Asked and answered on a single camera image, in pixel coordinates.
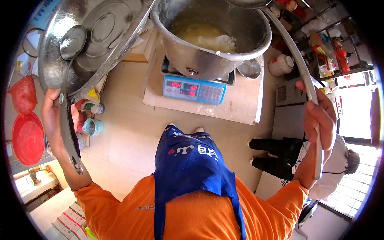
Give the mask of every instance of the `cardboard box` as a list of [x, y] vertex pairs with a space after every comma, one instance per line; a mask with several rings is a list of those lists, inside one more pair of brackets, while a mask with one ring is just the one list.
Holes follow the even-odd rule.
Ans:
[[158, 41], [160, 41], [160, 34], [153, 28], [140, 35], [140, 38], [144, 41], [131, 49], [121, 61], [149, 63], [154, 49]]

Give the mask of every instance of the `person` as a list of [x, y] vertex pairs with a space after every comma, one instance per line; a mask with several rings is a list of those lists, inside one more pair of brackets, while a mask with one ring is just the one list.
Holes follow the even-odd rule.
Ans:
[[[302, 81], [297, 87], [305, 91]], [[44, 131], [65, 179], [99, 240], [113, 239], [287, 239], [300, 215], [309, 189], [315, 185], [315, 148], [311, 144], [293, 180], [264, 201], [225, 166], [206, 132], [184, 134], [168, 125], [155, 155], [155, 172], [141, 179], [122, 202], [94, 183], [83, 167], [78, 175], [64, 148], [48, 89], [42, 108]], [[319, 105], [306, 103], [305, 131], [315, 143], [320, 124], [327, 160], [335, 139], [336, 113], [317, 91]]]
[[[291, 181], [303, 160], [310, 142], [302, 139], [251, 139], [248, 146], [255, 150], [268, 151], [275, 157], [253, 157], [250, 164], [275, 177]], [[336, 134], [332, 153], [323, 167], [323, 175], [309, 192], [309, 199], [324, 199], [333, 193], [345, 174], [356, 172], [360, 164], [359, 154], [348, 149], [345, 140]]]

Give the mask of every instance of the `orange shirt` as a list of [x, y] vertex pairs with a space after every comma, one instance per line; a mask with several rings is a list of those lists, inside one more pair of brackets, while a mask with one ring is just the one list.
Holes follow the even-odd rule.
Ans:
[[[247, 239], [287, 239], [308, 190], [295, 180], [263, 201], [236, 177]], [[154, 239], [155, 180], [141, 179], [123, 202], [91, 183], [74, 191], [88, 227], [99, 240]], [[230, 198], [198, 191], [166, 204], [163, 239], [240, 239]]]

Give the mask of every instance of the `metal pot handle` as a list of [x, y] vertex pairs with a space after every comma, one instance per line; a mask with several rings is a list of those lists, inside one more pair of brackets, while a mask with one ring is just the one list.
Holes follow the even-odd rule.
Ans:
[[69, 161], [77, 174], [81, 175], [83, 174], [83, 168], [81, 167], [79, 143], [72, 120], [71, 100], [67, 94], [68, 73], [72, 62], [73, 59], [63, 76], [63, 85], [59, 96], [59, 125], [61, 138], [63, 140], [65, 150], [68, 153]]
[[[261, 8], [261, 10], [267, 15], [267, 17], [271, 20], [271, 22], [277, 27], [285, 43], [290, 49], [292, 56], [295, 59], [297, 67], [299, 69], [300, 76], [304, 80], [309, 101], [312, 101], [315, 104], [319, 104], [319, 102], [317, 101], [316, 90], [311, 80], [312, 76], [310, 75], [307, 65], [305, 64], [304, 59], [300, 54], [300, 51], [297, 48], [295, 42], [287, 32], [285, 27], [282, 25], [282, 23], [273, 15], [273, 13], [267, 7], [263, 7]], [[317, 141], [316, 141], [315, 179], [320, 179], [323, 172], [324, 151], [321, 145], [319, 126], [316, 127], [316, 132], [317, 132]]]

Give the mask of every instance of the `white jar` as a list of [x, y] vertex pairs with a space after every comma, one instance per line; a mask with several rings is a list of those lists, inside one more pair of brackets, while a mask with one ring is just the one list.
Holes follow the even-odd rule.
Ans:
[[293, 65], [294, 62], [290, 56], [280, 54], [268, 63], [268, 68], [269, 72], [273, 76], [279, 77], [284, 74], [290, 73], [293, 69]]

